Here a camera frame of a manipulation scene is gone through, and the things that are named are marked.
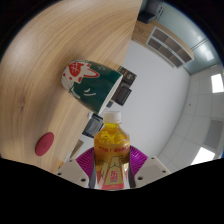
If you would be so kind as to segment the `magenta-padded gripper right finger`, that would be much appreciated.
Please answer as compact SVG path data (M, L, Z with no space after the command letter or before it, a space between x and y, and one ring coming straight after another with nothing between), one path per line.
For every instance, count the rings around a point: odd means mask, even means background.
M129 186L140 188L170 174L170 171L156 157L148 157L137 148L130 147Z

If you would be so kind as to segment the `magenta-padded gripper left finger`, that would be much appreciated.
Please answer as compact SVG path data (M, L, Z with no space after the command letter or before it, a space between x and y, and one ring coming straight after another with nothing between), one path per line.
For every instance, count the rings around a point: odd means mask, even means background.
M93 189L96 183L94 149L88 149L76 159L69 159L56 175L81 187Z

